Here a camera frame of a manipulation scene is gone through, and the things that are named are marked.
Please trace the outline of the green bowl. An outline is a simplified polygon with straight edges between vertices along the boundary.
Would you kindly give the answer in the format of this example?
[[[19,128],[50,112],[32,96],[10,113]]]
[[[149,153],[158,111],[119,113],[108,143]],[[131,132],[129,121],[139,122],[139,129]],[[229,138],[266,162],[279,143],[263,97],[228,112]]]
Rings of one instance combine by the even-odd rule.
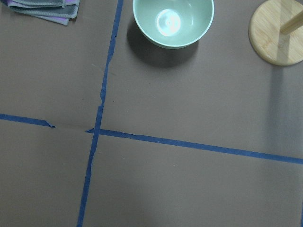
[[[181,49],[201,39],[214,19],[213,0],[134,0],[141,33],[154,45]]]

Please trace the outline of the grey folded cloth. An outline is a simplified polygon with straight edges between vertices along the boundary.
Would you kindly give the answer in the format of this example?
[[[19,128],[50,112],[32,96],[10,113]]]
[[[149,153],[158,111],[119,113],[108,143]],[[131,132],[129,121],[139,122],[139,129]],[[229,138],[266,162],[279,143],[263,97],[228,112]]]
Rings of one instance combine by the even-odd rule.
[[[14,12],[67,26],[78,14],[80,0],[2,0]]]

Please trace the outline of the wooden mug tree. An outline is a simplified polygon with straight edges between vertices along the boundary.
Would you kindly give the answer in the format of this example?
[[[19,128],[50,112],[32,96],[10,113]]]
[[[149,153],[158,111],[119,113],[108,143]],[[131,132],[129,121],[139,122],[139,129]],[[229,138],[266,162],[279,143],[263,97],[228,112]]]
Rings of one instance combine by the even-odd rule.
[[[267,0],[254,12],[249,39],[256,53],[277,66],[303,61],[303,5],[296,0]]]

